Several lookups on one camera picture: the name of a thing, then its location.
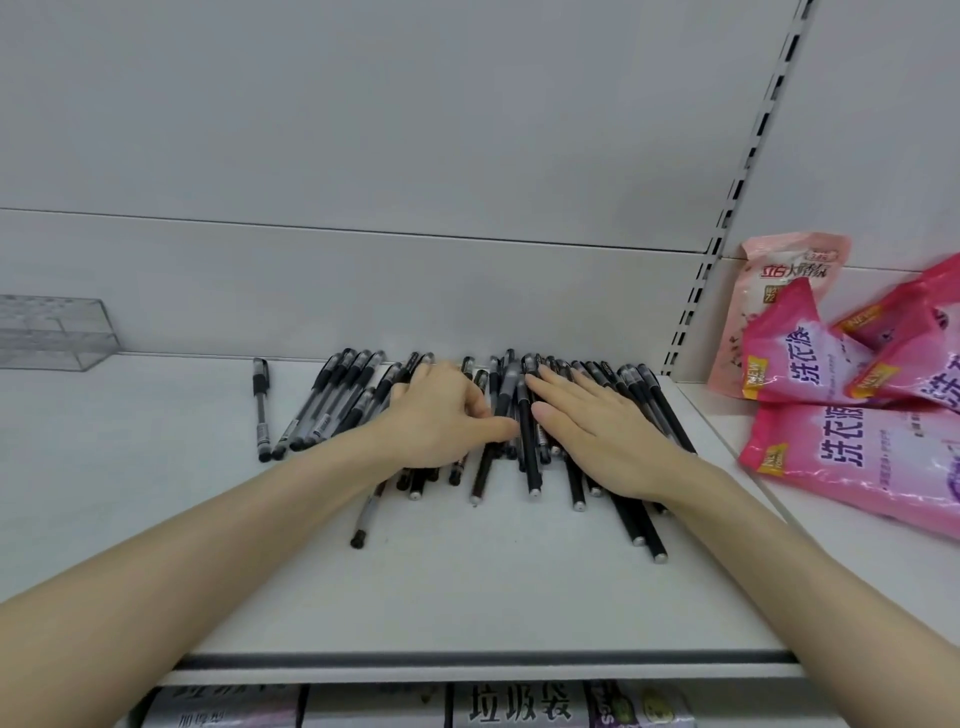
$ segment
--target forearm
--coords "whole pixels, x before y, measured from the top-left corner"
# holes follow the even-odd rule
[[[960,651],[725,474],[671,504],[854,726],[949,725]]]
[[[375,437],[324,443],[0,605],[4,725],[111,724],[318,525],[395,471]]]

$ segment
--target right hand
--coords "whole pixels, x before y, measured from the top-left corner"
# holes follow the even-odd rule
[[[533,414],[580,468],[621,496],[665,502],[686,500],[713,468],[667,440],[631,400],[573,370],[575,382],[540,367],[543,379],[527,386],[543,401]]]

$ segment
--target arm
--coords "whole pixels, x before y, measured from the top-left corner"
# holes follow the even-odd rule
[[[3,725],[112,725],[352,498],[515,432],[455,366],[421,367],[370,425],[0,604]]]
[[[952,725],[960,650],[831,559],[726,473],[669,445],[636,407],[575,373],[527,383],[534,415],[612,491],[666,503],[854,726]]]

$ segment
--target plastic packaging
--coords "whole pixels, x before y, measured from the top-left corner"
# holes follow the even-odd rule
[[[926,309],[960,303],[960,253],[951,255],[916,279],[901,283],[878,301],[844,316],[833,326],[874,351],[895,341],[898,323]]]
[[[826,232],[791,232],[752,237],[743,244],[747,264],[737,276],[720,348],[707,386],[728,397],[743,397],[741,335],[744,327],[777,300],[797,278],[810,279],[819,302],[833,285],[850,255],[850,239]]]
[[[919,397],[960,412],[960,303],[915,307],[847,391],[855,398]]]
[[[762,404],[740,462],[871,513],[960,538],[960,415]]]
[[[847,384],[874,353],[820,321],[809,279],[795,279],[743,330],[743,396],[748,400],[861,403]]]

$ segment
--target hand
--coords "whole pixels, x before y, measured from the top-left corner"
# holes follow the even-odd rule
[[[540,367],[527,386],[544,401],[533,415],[600,485],[626,497],[670,503],[696,486],[709,463],[681,449],[647,422],[631,400],[573,370],[575,382]]]
[[[446,361],[418,366],[409,386],[395,384],[390,407],[368,427],[402,468],[439,468],[519,430],[511,418],[494,417],[483,392]]]

